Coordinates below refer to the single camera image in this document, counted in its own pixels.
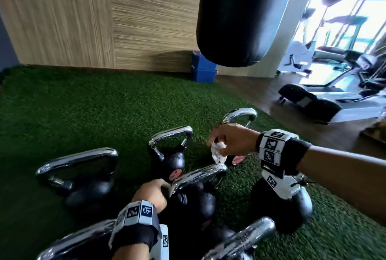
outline person's right hand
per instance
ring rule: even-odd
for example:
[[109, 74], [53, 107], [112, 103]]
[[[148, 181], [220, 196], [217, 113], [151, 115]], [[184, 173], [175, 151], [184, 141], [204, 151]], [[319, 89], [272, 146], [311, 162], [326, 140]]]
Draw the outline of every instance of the person's right hand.
[[227, 146], [219, 150], [222, 156], [244, 156], [256, 151], [256, 141], [259, 135], [259, 132], [236, 123], [223, 124], [210, 133], [206, 145], [210, 147], [212, 142], [217, 138], [219, 142], [222, 141]]
[[155, 179], [145, 183], [135, 193], [131, 202], [140, 200], [149, 201], [151, 204], [154, 204], [157, 213], [160, 213], [167, 205], [167, 200], [162, 194], [161, 187], [170, 188], [170, 185], [163, 179]]

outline dark blue wall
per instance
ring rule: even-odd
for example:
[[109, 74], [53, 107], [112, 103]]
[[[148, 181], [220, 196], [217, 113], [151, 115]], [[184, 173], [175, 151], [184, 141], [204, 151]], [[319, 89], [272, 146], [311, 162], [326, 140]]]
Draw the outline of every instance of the dark blue wall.
[[5, 29], [3, 20], [0, 17], [0, 72], [12, 66], [19, 65], [15, 50]]

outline artificial grass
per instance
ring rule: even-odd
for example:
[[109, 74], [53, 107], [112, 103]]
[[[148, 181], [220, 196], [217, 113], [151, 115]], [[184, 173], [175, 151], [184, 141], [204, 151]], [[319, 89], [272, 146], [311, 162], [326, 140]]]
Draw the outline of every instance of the artificial grass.
[[[223, 115], [250, 106], [218, 84], [195, 83], [184, 75], [12, 68], [0, 96], [1, 258], [33, 259], [57, 238], [90, 224], [71, 217], [62, 199], [38, 184], [34, 173], [47, 160], [104, 146], [117, 149], [116, 189], [128, 201], [150, 179], [147, 143], [153, 134], [193, 128], [187, 172], [202, 166], [200, 158], [210, 153], [207, 135]], [[261, 111], [253, 127], [284, 128]], [[251, 223], [249, 193], [260, 171], [252, 157], [229, 169], [217, 195], [220, 223], [234, 230]], [[310, 193], [311, 221], [292, 236], [276, 233], [259, 244], [255, 259], [384, 259], [384, 228], [318, 185]]]

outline wipe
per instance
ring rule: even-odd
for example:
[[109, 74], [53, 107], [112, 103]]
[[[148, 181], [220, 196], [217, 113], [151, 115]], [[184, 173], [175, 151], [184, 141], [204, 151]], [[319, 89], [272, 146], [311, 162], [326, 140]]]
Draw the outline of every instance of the wipe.
[[224, 142], [212, 142], [212, 146], [210, 147], [210, 151], [212, 152], [212, 157], [215, 163], [225, 163], [225, 160], [227, 160], [226, 156], [222, 156], [219, 153], [220, 149], [226, 148], [227, 146], [224, 144]]

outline blue plastic container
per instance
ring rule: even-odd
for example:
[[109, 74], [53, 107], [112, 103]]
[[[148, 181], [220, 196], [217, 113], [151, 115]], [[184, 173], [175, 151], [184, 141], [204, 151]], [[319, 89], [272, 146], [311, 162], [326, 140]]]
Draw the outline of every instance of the blue plastic container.
[[193, 51], [191, 73], [195, 82], [215, 82], [217, 64], [208, 61], [201, 52]]

